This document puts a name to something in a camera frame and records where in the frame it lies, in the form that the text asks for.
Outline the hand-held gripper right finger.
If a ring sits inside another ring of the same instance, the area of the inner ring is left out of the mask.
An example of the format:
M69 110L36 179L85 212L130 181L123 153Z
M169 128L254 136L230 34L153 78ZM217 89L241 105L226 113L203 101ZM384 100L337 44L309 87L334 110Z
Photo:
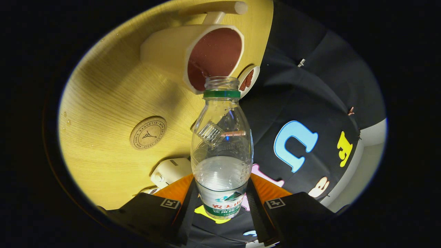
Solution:
M251 174L247 199L260 243L276 247L312 247L337 214L307 193L290 193Z

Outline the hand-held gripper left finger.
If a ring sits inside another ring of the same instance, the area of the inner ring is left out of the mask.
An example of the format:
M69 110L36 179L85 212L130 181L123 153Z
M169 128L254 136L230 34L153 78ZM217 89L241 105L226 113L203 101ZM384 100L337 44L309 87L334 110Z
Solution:
M154 194L138 193L122 207L105 215L128 231L161 247L186 245L198 189L193 174Z

